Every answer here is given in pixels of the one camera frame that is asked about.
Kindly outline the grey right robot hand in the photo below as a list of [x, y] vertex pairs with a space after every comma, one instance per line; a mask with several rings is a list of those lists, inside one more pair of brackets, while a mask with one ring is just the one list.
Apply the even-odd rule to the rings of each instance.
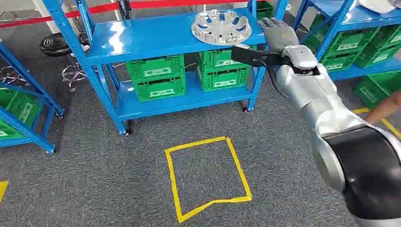
[[277, 20], [274, 17], [264, 17], [258, 23], [264, 32], [270, 52], [279, 53], [286, 46], [299, 45], [294, 29], [284, 21]]

